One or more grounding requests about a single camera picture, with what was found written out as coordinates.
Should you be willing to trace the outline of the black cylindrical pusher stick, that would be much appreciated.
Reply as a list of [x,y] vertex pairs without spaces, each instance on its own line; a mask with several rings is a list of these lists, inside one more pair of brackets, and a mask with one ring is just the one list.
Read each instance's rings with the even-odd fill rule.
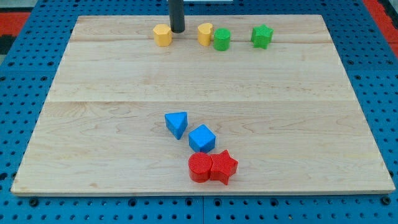
[[179,34],[185,31],[183,0],[169,0],[169,19],[172,32]]

